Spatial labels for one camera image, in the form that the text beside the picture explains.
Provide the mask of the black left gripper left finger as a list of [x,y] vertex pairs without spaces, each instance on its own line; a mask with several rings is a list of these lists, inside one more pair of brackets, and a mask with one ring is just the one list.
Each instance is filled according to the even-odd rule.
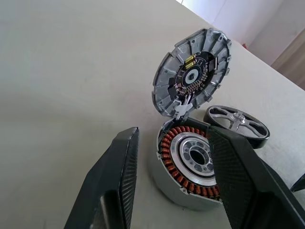
[[66,229],[129,229],[137,179],[139,129],[117,134],[87,173]]

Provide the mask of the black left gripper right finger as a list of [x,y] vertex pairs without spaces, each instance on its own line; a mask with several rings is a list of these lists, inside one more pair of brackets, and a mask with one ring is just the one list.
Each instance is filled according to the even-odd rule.
[[233,229],[303,229],[305,210],[243,136],[208,129],[213,168]]

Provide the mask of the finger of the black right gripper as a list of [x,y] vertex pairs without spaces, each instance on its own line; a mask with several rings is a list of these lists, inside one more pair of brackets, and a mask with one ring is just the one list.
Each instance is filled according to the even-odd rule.
[[303,174],[290,188],[292,192],[297,192],[305,189],[305,174]]

